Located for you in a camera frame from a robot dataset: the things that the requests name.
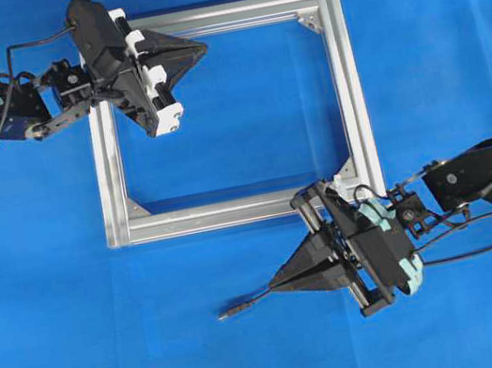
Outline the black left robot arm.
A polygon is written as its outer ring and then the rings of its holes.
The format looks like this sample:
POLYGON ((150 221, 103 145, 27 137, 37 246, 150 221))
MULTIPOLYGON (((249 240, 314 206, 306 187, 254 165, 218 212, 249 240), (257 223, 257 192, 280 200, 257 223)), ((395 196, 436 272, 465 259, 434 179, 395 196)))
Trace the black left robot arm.
POLYGON ((131 28, 112 12, 127 41, 125 71, 103 81, 88 65, 55 61, 41 75, 0 73, 0 141, 42 140, 88 115, 103 101, 153 138, 178 130, 184 107, 172 89, 208 52, 205 43, 131 28))

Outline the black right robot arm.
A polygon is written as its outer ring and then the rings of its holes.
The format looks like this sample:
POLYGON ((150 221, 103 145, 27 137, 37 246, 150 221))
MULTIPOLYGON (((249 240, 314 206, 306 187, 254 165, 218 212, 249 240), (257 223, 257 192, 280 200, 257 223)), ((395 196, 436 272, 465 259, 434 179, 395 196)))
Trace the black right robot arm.
POLYGON ((326 181, 298 191, 290 205, 308 226, 297 250, 269 281, 272 292, 348 289, 368 316, 394 303, 394 291, 410 296, 423 282, 424 262, 413 240, 452 215, 471 216, 469 204, 492 204, 492 139, 449 161, 434 161, 418 175, 442 208, 425 207, 404 184, 385 196, 347 201, 326 181))

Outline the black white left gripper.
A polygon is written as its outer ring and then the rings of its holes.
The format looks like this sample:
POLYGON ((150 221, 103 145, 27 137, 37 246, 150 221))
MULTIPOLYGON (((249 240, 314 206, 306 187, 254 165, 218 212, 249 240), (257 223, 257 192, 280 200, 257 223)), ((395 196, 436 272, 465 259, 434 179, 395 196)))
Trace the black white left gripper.
POLYGON ((118 8, 113 20, 126 42, 125 67, 110 80, 90 75, 98 89, 118 95, 111 102, 156 138, 179 129, 184 107, 170 94, 172 88, 208 52, 200 41, 131 28, 118 8), (143 43, 143 50, 138 49, 143 43), (140 59, 144 56, 146 65, 140 59))

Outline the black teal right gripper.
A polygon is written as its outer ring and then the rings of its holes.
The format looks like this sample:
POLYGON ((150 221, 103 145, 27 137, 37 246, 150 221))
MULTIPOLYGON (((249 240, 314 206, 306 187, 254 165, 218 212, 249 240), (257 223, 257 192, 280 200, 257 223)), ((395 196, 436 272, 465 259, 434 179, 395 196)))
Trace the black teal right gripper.
POLYGON ((349 204, 318 181, 290 202, 310 234, 274 274, 275 292, 347 289, 369 317, 394 304, 395 291, 415 295, 423 261, 407 233, 382 205, 349 204))

